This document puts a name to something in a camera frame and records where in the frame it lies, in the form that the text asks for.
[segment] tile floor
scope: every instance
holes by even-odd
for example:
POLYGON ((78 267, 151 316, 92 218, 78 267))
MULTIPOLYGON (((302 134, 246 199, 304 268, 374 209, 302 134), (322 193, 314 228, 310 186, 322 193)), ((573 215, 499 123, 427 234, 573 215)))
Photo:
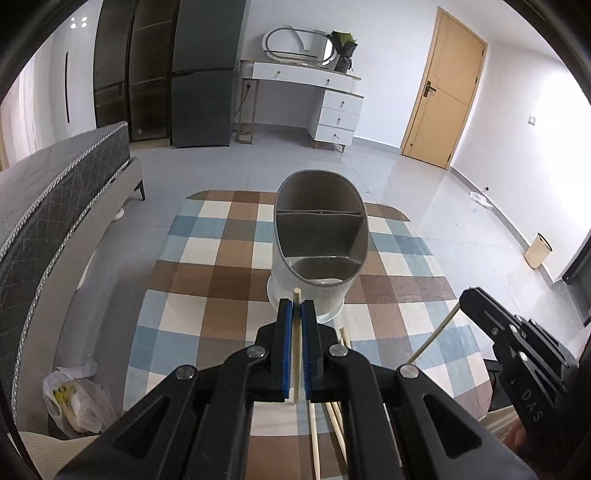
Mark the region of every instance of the tile floor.
MULTIPOLYGON (((155 260, 183 199, 212 189, 276 192, 291 173, 306 168, 347 177, 367 202, 405 213, 438 260, 455 294, 481 286, 509 311, 532 317, 569 343, 582 320, 565 286, 549 287, 522 258, 522 249, 468 189, 440 168, 360 145, 344 154, 314 150, 300 133, 260 133, 253 145, 134 150, 147 199, 133 195, 125 216, 111 224, 96 251, 86 284, 64 324, 56 365, 81 365, 94 352, 96 379, 108 384, 121 409, 131 344, 155 260)), ((485 356, 488 337, 473 326, 485 356)))

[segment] oval mirror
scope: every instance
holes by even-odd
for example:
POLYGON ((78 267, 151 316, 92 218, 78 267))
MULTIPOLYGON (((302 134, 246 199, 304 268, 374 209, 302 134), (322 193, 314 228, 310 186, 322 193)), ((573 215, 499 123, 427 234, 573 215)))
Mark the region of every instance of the oval mirror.
POLYGON ((262 38, 262 49, 273 60, 302 65, 327 65, 336 57, 326 32, 291 26, 267 32, 262 38))

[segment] plaid tablecloth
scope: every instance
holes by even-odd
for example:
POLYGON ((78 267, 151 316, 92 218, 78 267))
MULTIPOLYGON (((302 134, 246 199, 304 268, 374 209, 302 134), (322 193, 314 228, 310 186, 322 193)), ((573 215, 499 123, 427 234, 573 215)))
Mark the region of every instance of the plaid tablecloth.
MULTIPOLYGON (((221 364, 274 322, 267 298, 275 193, 209 190, 185 200, 152 274, 138 318, 125 385, 131 408, 182 364, 221 364)), ((347 326, 353 349, 395 368, 428 338, 455 296, 425 242, 398 210, 367 203, 368 259, 328 325, 347 326)), ((492 389, 460 311, 416 362, 476 418, 492 389)), ((323 478, 346 473, 324 407, 316 405, 323 478)), ((312 478, 306 404, 256 403, 249 479, 312 478)))

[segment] white plastic bag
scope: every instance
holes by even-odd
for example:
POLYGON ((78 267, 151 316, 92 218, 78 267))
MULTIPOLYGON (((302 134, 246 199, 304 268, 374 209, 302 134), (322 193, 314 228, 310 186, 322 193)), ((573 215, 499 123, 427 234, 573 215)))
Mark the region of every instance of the white plastic bag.
POLYGON ((470 198, 478 205, 481 205, 484 208, 487 208, 489 210, 492 208, 492 205, 488 203, 487 198, 478 192, 470 192, 470 198))
POLYGON ((117 419, 109 389, 87 379, 95 373, 89 359, 83 367, 57 367, 43 380, 47 411, 69 438, 104 432, 117 419))

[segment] metal screw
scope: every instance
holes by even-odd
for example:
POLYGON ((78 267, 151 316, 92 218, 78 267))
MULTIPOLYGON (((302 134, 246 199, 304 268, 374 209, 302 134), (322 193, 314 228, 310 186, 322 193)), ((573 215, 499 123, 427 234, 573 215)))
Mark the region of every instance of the metal screw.
POLYGON ((191 365, 181 365, 176 369, 176 375, 179 380, 189 380, 195 375, 195 368, 191 365))
POLYGON ((418 368, 411 364, 406 364, 400 367, 400 374, 404 378, 417 378, 418 368))
POLYGON ((263 356, 265 356, 266 352, 267 351, 265 350, 265 348, 261 347, 260 345, 252 345, 248 347, 248 349, 246 349, 246 354, 250 358, 262 358, 263 356))
POLYGON ((340 345, 336 343, 329 347, 329 353, 332 356, 345 356, 347 355, 347 353, 349 353, 349 349, 345 347, 345 345, 340 345))

